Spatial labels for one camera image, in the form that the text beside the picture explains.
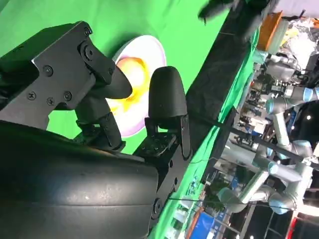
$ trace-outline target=screw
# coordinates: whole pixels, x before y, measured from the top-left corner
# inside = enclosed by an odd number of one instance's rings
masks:
[[[90,34],[92,34],[92,31],[91,31],[89,28],[85,27],[85,28],[84,28],[84,35],[85,35],[85,36],[88,36],[88,35],[90,35]]]
[[[43,67],[43,72],[45,73],[45,75],[46,75],[47,77],[50,77],[50,76],[53,75],[53,69],[52,69],[51,66],[48,66],[48,65],[45,65],[45,66]]]
[[[36,94],[34,91],[30,91],[27,96],[28,100],[34,101],[36,98]]]
[[[46,100],[46,102],[47,102],[48,105],[53,106],[53,105],[54,105],[54,98],[49,97],[49,98]]]
[[[156,214],[159,214],[160,212],[161,212],[161,199],[156,198],[153,204],[153,213],[156,215]]]
[[[72,94],[69,91],[64,92],[64,99],[70,101],[72,99]]]

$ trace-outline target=black metal bracket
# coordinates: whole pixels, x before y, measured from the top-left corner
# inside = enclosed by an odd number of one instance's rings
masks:
[[[189,165],[190,148],[188,115],[167,119],[146,118],[147,137],[134,152],[159,173],[157,198],[151,216],[151,227],[156,224],[162,207],[172,192],[179,188]]]
[[[75,141],[103,150],[125,143],[105,98],[132,87],[92,43],[86,22],[46,28],[0,58],[0,120],[46,129],[53,110],[75,110]]]

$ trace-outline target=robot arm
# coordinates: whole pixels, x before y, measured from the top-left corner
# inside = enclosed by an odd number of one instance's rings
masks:
[[[308,141],[296,140],[290,143],[283,113],[295,105],[317,100],[318,96],[317,88],[287,87],[284,97],[267,101],[266,110],[273,115],[278,147],[302,156],[303,160],[297,162],[294,168],[277,164],[267,158],[272,154],[272,150],[259,145],[253,164],[259,167],[260,171],[256,173],[239,195],[227,188],[222,189],[218,194],[220,201],[224,204],[232,203],[227,205],[230,211],[240,212],[248,202],[258,200],[268,202],[277,214],[283,214],[288,210],[296,210],[303,204],[303,196],[311,184],[313,174],[311,164],[315,157]],[[277,154],[281,159],[286,158],[281,153]],[[287,187],[282,193],[263,185],[269,175],[280,178],[286,183]]]

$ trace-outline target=bolt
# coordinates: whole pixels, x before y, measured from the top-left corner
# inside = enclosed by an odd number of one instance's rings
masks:
[[[64,92],[64,99],[70,101],[72,99],[72,94],[69,91]]]
[[[47,77],[50,77],[50,76],[53,75],[53,69],[52,69],[51,66],[48,66],[48,65],[45,65],[45,66],[43,67],[43,72],[44,72],[44,74],[45,74]]]
[[[85,36],[88,36],[88,35],[90,35],[90,34],[92,34],[92,30],[89,29],[89,28],[87,28],[87,27],[85,27],[85,28],[84,28],[84,35],[85,35]]]
[[[161,199],[156,198],[153,205],[153,213],[156,215],[156,214],[159,214],[160,211],[161,211]]]
[[[46,102],[47,102],[48,105],[53,106],[53,105],[54,105],[54,98],[49,97],[49,98],[46,100]]]
[[[28,100],[34,101],[36,98],[36,94],[34,91],[30,91],[27,96]]]
[[[94,49],[90,46],[84,47],[84,55],[89,61],[92,61],[94,58],[93,51],[94,51]]]

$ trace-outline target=black cable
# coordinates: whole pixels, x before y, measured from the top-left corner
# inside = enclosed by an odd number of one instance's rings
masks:
[[[222,205],[227,205],[227,204],[233,204],[233,205],[247,205],[247,206],[261,206],[261,207],[266,207],[266,208],[280,208],[280,209],[286,209],[286,210],[292,210],[291,208],[284,208],[284,207],[278,207],[278,206],[269,206],[269,205],[264,205],[264,204],[255,204],[255,203],[222,203],[220,201],[205,201],[205,200],[195,200],[195,199],[181,199],[181,198],[168,198],[170,200],[176,200],[176,201],[190,201],[190,202],[206,202],[206,203],[220,203]]]

